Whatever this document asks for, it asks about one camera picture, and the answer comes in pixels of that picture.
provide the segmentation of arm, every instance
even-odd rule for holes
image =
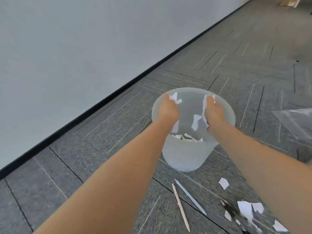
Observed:
[[[157,121],[96,170],[36,234],[130,233],[178,118],[178,106],[165,94]]]
[[[207,97],[209,133],[220,143],[248,184],[291,233],[309,233],[312,222],[312,169],[270,149],[224,120],[223,109]]]

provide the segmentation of gray carpet floor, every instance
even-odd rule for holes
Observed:
[[[0,181],[0,233],[36,230],[109,157],[151,123],[164,92],[196,87],[224,98],[236,127],[257,141],[306,162],[312,143],[296,141],[271,110],[312,107],[312,1],[298,8],[252,0]],[[223,190],[221,177],[230,186]],[[178,191],[191,233],[241,233],[224,218],[220,198],[262,202],[231,159],[217,146],[190,173],[163,157],[141,205],[133,233],[187,233],[171,183],[178,179],[207,212]],[[265,233],[278,217],[263,203],[255,223]],[[255,229],[247,223],[251,233]]]

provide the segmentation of pen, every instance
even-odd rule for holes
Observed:
[[[185,194],[187,197],[189,197],[189,199],[196,205],[197,208],[199,208],[199,210],[200,210],[203,214],[205,214],[205,215],[207,216],[205,210],[204,210],[204,209],[199,205],[199,203],[191,196],[191,194],[180,184],[180,182],[179,182],[177,179],[174,179],[174,180],[175,180],[175,182],[177,183],[177,185],[181,188],[181,190],[184,192],[184,194]]]
[[[188,229],[188,231],[190,232],[190,225],[188,224],[188,220],[186,219],[186,216],[185,216],[185,213],[184,213],[184,210],[183,210],[183,207],[182,207],[180,198],[179,198],[179,196],[178,196],[178,194],[177,194],[177,190],[176,190],[176,188],[175,188],[175,186],[174,186],[173,183],[172,183],[172,188],[173,188],[173,190],[174,190],[174,196],[176,197],[177,205],[178,205],[179,208],[180,208],[180,211],[181,211],[181,214],[182,214],[182,217],[183,217],[185,226],[186,226],[186,228]]]

